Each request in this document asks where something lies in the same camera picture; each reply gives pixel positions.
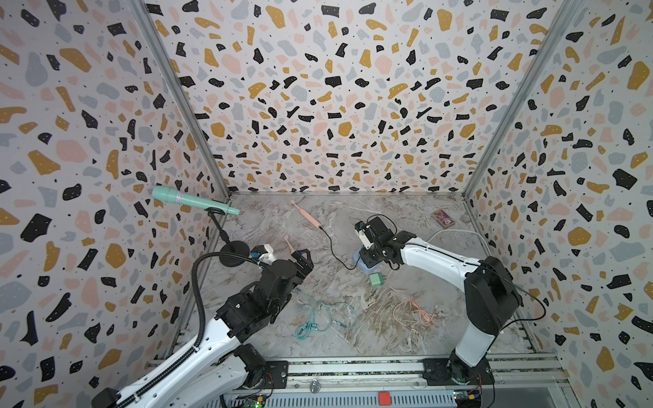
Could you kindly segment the green plug adapter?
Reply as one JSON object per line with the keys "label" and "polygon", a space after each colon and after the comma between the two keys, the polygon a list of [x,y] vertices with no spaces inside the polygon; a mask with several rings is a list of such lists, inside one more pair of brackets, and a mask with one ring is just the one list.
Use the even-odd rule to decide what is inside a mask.
{"label": "green plug adapter", "polygon": [[384,277],[379,273],[371,274],[369,275],[369,282],[372,287],[381,287],[384,285]]}

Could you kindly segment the pink toothbrush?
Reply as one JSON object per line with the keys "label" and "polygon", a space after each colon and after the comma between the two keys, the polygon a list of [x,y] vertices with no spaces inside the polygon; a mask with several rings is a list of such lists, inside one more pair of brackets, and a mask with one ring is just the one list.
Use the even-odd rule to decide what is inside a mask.
{"label": "pink toothbrush", "polygon": [[322,224],[320,221],[318,221],[315,217],[313,217],[308,211],[303,209],[301,206],[299,206],[296,202],[292,201],[292,205],[299,211],[299,213],[309,222],[311,223],[316,229],[322,230]]}
{"label": "pink toothbrush", "polygon": [[292,245],[292,243],[291,243],[291,241],[290,241],[288,235],[285,235],[285,236],[284,236],[284,241],[285,241],[285,243],[287,243],[287,247],[288,247],[289,253],[291,253],[291,254],[295,253],[295,252],[296,252],[296,249],[295,249],[294,246]]}

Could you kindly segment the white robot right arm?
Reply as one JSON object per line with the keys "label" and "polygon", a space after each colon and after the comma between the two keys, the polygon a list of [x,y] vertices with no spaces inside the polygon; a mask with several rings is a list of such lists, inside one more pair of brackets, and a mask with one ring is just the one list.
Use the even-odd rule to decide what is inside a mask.
{"label": "white robot right arm", "polygon": [[512,275],[497,258],[466,257],[434,246],[408,231],[392,231],[381,217],[355,224],[360,263],[407,265],[452,284],[464,294],[467,327],[442,374],[457,384],[479,377],[486,355],[523,300]]}

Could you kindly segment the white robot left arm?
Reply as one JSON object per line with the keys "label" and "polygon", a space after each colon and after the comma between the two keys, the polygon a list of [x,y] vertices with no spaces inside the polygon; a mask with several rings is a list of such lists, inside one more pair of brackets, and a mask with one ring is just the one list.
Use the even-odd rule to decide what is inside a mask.
{"label": "white robot left arm", "polygon": [[265,359],[248,340],[275,323],[289,304],[292,291],[314,269],[307,249],[289,259],[265,261],[235,253],[229,258],[260,267],[261,276],[230,296],[208,318],[197,279],[199,266],[218,252],[200,256],[191,268],[191,285],[197,305],[198,333],[163,364],[122,390],[106,388],[93,397],[93,407],[165,407],[183,393],[197,403],[261,379]]}

